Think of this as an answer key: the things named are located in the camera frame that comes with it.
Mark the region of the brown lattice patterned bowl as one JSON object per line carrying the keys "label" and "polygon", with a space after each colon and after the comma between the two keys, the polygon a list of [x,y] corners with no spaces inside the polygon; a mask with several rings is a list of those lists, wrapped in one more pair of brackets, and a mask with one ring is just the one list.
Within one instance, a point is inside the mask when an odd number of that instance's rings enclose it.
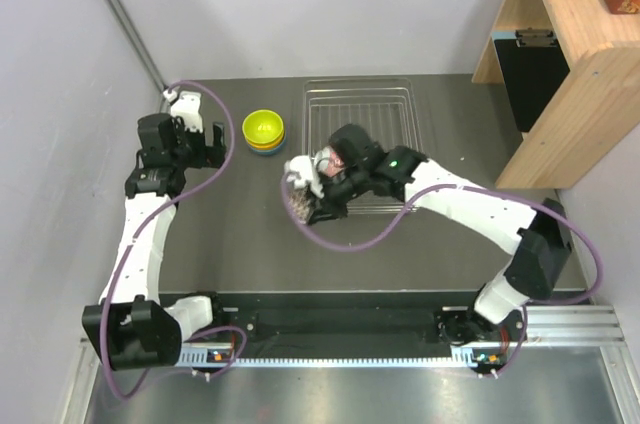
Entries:
{"label": "brown lattice patterned bowl", "polygon": [[289,205],[295,217],[303,224],[307,224],[313,214],[313,195],[307,189],[291,189]]}

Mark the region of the black white patterned bowl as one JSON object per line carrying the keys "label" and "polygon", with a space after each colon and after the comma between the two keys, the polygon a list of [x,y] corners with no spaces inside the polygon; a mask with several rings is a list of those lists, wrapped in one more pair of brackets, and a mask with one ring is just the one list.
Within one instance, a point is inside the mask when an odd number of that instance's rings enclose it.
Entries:
{"label": "black white patterned bowl", "polygon": [[329,178],[338,175],[345,168],[343,160],[331,146],[325,146],[315,154],[314,165],[319,174]]}

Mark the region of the metal wire dish rack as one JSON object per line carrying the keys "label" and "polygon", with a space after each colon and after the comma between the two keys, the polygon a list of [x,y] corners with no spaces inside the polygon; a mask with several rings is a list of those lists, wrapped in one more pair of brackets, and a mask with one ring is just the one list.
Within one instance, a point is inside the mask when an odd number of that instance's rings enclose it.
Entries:
{"label": "metal wire dish rack", "polygon": [[314,159],[331,146],[343,160],[343,170],[362,170],[379,179],[373,191],[348,204],[348,216],[405,205],[412,173],[428,161],[409,81],[313,80],[305,85],[303,110],[305,155]]}

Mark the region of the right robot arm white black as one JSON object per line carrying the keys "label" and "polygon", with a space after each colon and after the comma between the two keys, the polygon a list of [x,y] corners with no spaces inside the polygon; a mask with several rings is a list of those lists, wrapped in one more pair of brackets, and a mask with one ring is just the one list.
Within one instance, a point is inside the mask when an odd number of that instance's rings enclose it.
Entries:
{"label": "right robot arm white black", "polygon": [[306,225],[344,218],[351,201],[371,193],[442,215],[508,255],[465,313],[440,317],[440,335],[453,345],[490,339],[512,311],[550,299],[572,252],[557,201],[534,208],[497,197],[412,148],[384,149],[357,124],[342,126],[322,150],[293,158],[287,169],[292,208]]}

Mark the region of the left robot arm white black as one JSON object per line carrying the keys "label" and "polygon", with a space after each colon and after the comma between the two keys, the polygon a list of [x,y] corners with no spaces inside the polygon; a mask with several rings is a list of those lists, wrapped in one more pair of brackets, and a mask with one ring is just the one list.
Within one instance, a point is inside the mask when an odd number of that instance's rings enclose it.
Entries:
{"label": "left robot arm white black", "polygon": [[169,367],[193,334],[216,340],[225,314],[209,294],[190,295],[163,307],[159,276],[165,240],[178,210],[188,169],[225,162],[224,126],[206,142],[198,111],[178,110],[139,119],[140,148],[126,179],[125,224],[108,284],[82,314],[82,327],[101,361],[114,371]]}

